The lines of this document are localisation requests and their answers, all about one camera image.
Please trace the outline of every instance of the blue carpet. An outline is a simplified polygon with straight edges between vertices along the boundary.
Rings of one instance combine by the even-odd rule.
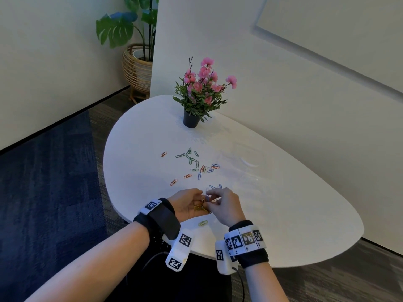
[[[0,301],[107,237],[88,111],[0,156]]]

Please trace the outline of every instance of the person's left forearm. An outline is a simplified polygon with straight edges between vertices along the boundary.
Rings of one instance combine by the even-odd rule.
[[[103,301],[148,244],[147,229],[131,223],[68,264],[26,301]]]

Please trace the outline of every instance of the white table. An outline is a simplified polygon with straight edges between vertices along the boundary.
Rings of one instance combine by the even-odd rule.
[[[221,183],[239,194],[246,217],[259,226],[273,267],[330,259],[359,240],[364,227],[358,213],[325,181],[252,130],[217,112],[210,115],[207,122],[187,128],[182,106],[162,95],[118,120],[106,142],[103,172],[112,205],[123,219],[132,222],[151,199]],[[198,172],[190,171],[194,162],[175,158],[189,147],[198,152],[199,167],[217,163],[220,169],[202,174],[199,181]],[[184,179],[189,173],[193,176]],[[198,227],[206,219],[208,224]],[[192,252],[215,259],[214,242],[228,228],[214,215],[182,226],[195,230]]]

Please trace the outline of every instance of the wire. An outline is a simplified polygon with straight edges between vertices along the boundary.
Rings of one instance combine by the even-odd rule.
[[[169,252],[163,251],[163,252],[159,252],[159,253],[153,255],[153,256],[148,260],[148,262],[145,263],[145,265],[144,265],[144,267],[143,267],[143,269],[142,269],[141,271],[143,271],[144,268],[145,268],[157,255],[160,255],[160,254],[166,254],[166,255],[168,255]]]
[[[234,269],[238,273],[239,279],[241,280],[241,284],[242,284],[242,302],[244,302],[244,300],[245,300],[245,287],[243,285],[243,280],[241,278],[241,274],[239,273],[239,270],[236,269],[235,267],[232,267],[232,269]]]

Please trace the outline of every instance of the person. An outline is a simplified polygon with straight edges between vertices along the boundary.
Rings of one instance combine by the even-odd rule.
[[[245,223],[239,197],[229,188],[212,189],[207,195],[210,200],[202,203],[202,191],[191,188],[167,200],[179,222],[208,214],[194,210],[201,204],[229,228]],[[215,260],[190,254],[183,270],[175,272],[165,264],[168,251],[160,238],[134,221],[68,264],[26,301],[232,300],[230,275],[219,274]],[[245,274],[253,302],[288,301],[267,260],[246,267]]]

